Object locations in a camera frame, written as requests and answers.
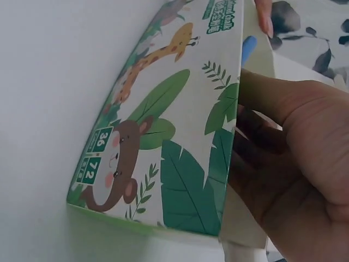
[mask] blue object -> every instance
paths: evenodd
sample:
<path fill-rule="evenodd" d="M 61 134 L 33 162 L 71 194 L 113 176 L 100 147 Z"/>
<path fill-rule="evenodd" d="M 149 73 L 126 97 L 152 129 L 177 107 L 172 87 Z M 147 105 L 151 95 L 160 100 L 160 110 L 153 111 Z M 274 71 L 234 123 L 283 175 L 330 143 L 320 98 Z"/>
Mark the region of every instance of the blue object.
<path fill-rule="evenodd" d="M 244 43 L 242 44 L 241 66 L 245 65 L 247 59 L 250 57 L 256 46 L 257 39 L 255 37 L 249 36 L 244 40 Z"/>

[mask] cartoon monkey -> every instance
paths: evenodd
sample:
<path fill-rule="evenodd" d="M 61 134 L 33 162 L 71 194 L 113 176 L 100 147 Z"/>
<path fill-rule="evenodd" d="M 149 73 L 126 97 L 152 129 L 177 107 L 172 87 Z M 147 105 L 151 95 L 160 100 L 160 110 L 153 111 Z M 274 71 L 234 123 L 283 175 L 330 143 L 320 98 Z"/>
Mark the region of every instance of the cartoon monkey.
<path fill-rule="evenodd" d="M 112 209 L 121 197 L 126 204 L 135 199 L 138 185 L 132 174 L 138 158 L 140 138 L 146 134 L 152 123 L 153 117 L 148 116 L 140 125 L 133 120 L 126 120 L 114 128 L 111 136 L 113 139 L 110 142 L 115 150 L 108 159 L 113 172 L 105 176 L 97 173 L 96 180 L 99 179 L 102 183 L 95 181 L 95 184 L 88 186 L 80 196 L 81 199 L 85 199 L 89 209 L 105 212 Z"/>

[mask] white wall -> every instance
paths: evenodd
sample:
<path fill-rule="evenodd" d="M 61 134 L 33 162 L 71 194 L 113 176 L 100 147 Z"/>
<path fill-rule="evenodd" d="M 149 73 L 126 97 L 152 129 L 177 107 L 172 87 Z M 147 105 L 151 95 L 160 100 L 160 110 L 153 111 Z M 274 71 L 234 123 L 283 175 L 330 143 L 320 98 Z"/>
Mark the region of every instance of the white wall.
<path fill-rule="evenodd" d="M 94 120 L 163 0 L 4 0 L 0 261 L 223 261 L 66 207 Z"/>

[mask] cartoon animal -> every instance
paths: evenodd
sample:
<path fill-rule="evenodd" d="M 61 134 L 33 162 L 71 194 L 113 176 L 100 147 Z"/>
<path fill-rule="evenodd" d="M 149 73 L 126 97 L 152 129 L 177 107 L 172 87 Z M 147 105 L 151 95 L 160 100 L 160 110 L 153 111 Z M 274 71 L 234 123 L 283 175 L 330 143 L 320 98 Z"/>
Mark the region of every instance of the cartoon animal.
<path fill-rule="evenodd" d="M 174 61 L 177 62 L 184 55 L 187 46 L 195 46 L 197 44 L 196 41 L 200 37 L 191 37 L 192 27 L 192 23 L 186 23 L 174 34 L 168 46 L 164 46 L 140 59 L 129 71 L 127 79 L 121 83 L 121 89 L 117 93 L 114 103 L 123 103 L 127 100 L 131 88 L 142 70 L 149 67 L 155 61 L 169 55 L 176 55 Z"/>
<path fill-rule="evenodd" d="M 114 128 L 105 151 L 110 155 L 102 158 L 106 165 L 100 164 L 106 166 L 109 172 L 99 169 L 94 185 L 88 186 L 80 196 L 89 209 L 105 212 L 112 209 L 121 197 L 126 204 L 135 199 L 138 185 L 132 174 L 138 158 L 140 138 L 152 123 L 153 117 L 148 116 L 140 125 L 126 120 Z"/>

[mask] green label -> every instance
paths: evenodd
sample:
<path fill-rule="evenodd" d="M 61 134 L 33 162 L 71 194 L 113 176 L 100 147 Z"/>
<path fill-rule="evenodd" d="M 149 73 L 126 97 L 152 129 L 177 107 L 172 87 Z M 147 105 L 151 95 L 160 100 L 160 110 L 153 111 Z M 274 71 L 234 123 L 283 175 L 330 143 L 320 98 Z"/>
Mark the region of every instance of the green label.
<path fill-rule="evenodd" d="M 214 5 L 213 13 L 208 24 L 207 34 L 230 30 L 234 27 L 234 6 L 236 0 L 224 0 Z"/>
<path fill-rule="evenodd" d="M 94 132 L 88 145 L 87 153 L 101 153 L 104 151 L 113 127 L 98 129 Z"/>
<path fill-rule="evenodd" d="M 87 167 L 88 160 L 89 160 L 89 158 L 85 157 L 81 163 L 80 170 L 79 170 L 79 173 L 78 173 L 77 178 L 76 178 L 76 182 L 78 182 L 78 183 L 81 183 L 81 181 L 82 181 L 83 174 L 84 174 L 85 169 Z"/>
<path fill-rule="evenodd" d="M 211 12 L 212 12 L 213 5 L 214 5 L 214 0 L 209 0 L 206 6 L 205 13 L 203 13 L 203 17 L 202 17 L 203 20 L 209 19 L 209 16 L 211 15 Z"/>
<path fill-rule="evenodd" d="M 90 157 L 87 163 L 87 167 L 83 174 L 82 183 L 93 184 L 96 178 L 98 167 L 100 164 L 100 157 Z"/>

